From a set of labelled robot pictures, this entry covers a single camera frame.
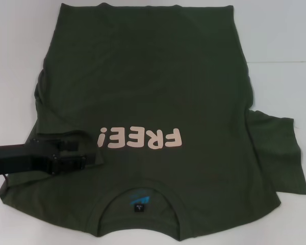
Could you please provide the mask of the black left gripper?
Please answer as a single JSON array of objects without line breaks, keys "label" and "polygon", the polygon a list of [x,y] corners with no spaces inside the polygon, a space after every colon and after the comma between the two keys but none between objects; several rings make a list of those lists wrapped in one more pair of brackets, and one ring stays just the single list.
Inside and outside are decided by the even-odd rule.
[{"label": "black left gripper", "polygon": [[60,156],[78,151],[77,141],[57,141],[55,145],[37,139],[25,144],[0,146],[0,175],[41,171],[57,175],[83,170],[95,163],[95,154]]}]

